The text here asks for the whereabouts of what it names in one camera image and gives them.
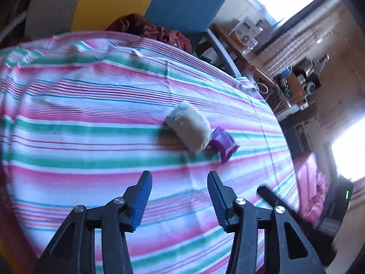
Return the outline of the purple snack packet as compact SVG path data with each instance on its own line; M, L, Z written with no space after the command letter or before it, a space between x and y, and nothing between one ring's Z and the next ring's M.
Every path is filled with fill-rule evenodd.
M218 126L210 136L208 149L220 154L221 163L226 163L240 146L222 127Z

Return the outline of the pink bedding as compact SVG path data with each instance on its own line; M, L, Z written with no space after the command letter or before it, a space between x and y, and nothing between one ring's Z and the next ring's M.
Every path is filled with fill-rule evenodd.
M305 153L294 160L297 188L299 192L298 214L315 225L323 210L329 181L318 165L314 153Z

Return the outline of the striped bed sheet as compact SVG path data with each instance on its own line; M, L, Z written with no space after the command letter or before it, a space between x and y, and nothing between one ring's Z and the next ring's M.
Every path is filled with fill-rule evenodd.
M240 146L221 163L191 152L165 118L188 101ZM222 273L232 235L207 190L216 171L258 207L267 185L293 210L291 154L271 108L235 79L165 43L117 32L73 32L1 51L1 223L26 272L76 205L102 206L153 176L142 223L128 234L135 273Z

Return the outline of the wooden desk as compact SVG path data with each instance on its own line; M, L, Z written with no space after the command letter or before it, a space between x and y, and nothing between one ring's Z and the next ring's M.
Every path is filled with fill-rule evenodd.
M211 26L212 32L217 38L223 40L237 56L239 70L248 69L254 73L254 79L263 82L269 92L264 95L276 118L281 121L298 111L304 111L309 107L306 91L294 74L290 74L286 83L291 92L291 97L286 97L282 91L283 82L278 81L276 76L270 76L253 52L244 53L244 47L232 36L229 36L218 24Z

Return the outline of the white product box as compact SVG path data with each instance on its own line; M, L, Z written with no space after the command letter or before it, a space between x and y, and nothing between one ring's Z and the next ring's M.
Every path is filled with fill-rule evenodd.
M234 34L238 42L246 45L261 33L263 29L254 24L249 17L245 17L236 27Z

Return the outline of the dark red cloth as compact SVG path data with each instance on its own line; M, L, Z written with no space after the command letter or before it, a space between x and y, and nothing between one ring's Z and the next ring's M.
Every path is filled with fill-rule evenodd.
M167 30L164 27L154 26L149 20L139 14L129 14L116 19L107 31L129 33L166 43L192 54L190 41L177 30Z

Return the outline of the grey yellow blue sofa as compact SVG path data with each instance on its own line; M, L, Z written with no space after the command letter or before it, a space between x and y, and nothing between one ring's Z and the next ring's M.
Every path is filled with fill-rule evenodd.
M193 48L203 38L237 78L240 72L209 29L226 0L30 0L25 34L31 39L68 31L104 30L119 17L140 14L156 26L178 30Z

